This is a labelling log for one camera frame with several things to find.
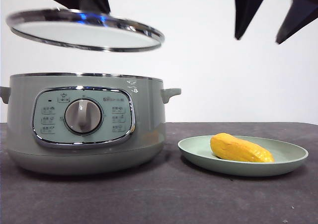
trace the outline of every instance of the dial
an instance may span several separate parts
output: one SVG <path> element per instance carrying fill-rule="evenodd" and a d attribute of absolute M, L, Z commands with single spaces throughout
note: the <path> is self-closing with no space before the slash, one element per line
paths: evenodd
<path fill-rule="evenodd" d="M 65 122 L 76 133 L 94 131 L 101 120 L 98 105 L 88 99 L 80 99 L 71 103 L 65 111 Z"/>

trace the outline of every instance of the stainless steel rim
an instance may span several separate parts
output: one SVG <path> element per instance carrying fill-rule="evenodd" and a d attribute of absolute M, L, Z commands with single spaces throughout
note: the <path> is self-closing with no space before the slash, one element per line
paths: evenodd
<path fill-rule="evenodd" d="M 14 74 L 13 77 L 27 77 L 27 76 L 93 76 L 93 77 L 118 77 L 129 79 L 146 79 L 163 82 L 162 79 L 147 76 L 135 76 L 135 75 L 121 75 L 121 74 L 95 74 L 95 73 L 29 73 L 29 74 Z"/>
<path fill-rule="evenodd" d="M 138 33 L 149 38 L 152 38 L 158 42 L 158 44 L 148 47 L 136 47 L 136 48 L 113 48 L 113 47 L 97 47 L 81 44 L 70 44 L 66 42 L 60 42 L 50 39 L 40 38 L 34 35 L 23 33 L 14 28 L 15 25 L 23 24 L 27 22 L 39 22 L 39 21 L 51 21 L 51 22 L 84 22 L 86 25 L 94 25 L 100 27 L 111 27 L 116 29 L 122 29 L 132 33 Z M 11 31 L 16 35 L 30 39 L 33 41 L 56 45 L 60 47 L 78 48 L 84 50 L 104 51 L 104 52 L 142 52 L 149 51 L 161 46 L 164 42 L 164 35 L 145 24 L 141 24 L 136 21 L 127 20 L 124 18 L 113 17 L 108 14 L 97 14 L 91 12 L 85 12 L 76 9 L 44 9 L 44 10 L 31 10 L 22 11 L 15 14 L 11 14 L 6 22 L 11 28 Z"/>

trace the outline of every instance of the cooker body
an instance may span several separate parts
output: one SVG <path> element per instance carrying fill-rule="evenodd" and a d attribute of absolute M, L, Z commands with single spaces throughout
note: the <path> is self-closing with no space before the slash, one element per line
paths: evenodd
<path fill-rule="evenodd" d="M 10 87 L 8 151 L 25 169 L 59 175 L 110 172 L 137 166 L 162 150 L 165 116 L 159 79 L 13 75 Z M 89 105 L 95 111 L 80 111 Z M 89 126 L 82 124 L 86 120 Z"/>

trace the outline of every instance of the green plate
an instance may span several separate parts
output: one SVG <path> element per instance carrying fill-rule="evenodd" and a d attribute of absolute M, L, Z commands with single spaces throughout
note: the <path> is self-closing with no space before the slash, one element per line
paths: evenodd
<path fill-rule="evenodd" d="M 239 176 L 274 176 L 293 171 L 298 168 L 308 156 L 304 148 L 283 142 L 258 137 L 235 136 L 242 140 L 256 143 L 269 150 L 275 162 L 242 162 L 218 158 L 210 148 L 212 136 L 197 136 L 181 140 L 178 143 L 184 157 L 202 168 Z"/>

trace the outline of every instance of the cooker base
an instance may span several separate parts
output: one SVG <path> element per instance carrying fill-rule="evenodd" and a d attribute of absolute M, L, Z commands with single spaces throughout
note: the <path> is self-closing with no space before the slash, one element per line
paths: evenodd
<path fill-rule="evenodd" d="M 46 156 L 8 150 L 20 167 L 38 173 L 53 175 L 87 175 L 118 171 L 151 160 L 163 148 L 163 143 L 149 147 L 95 155 Z"/>

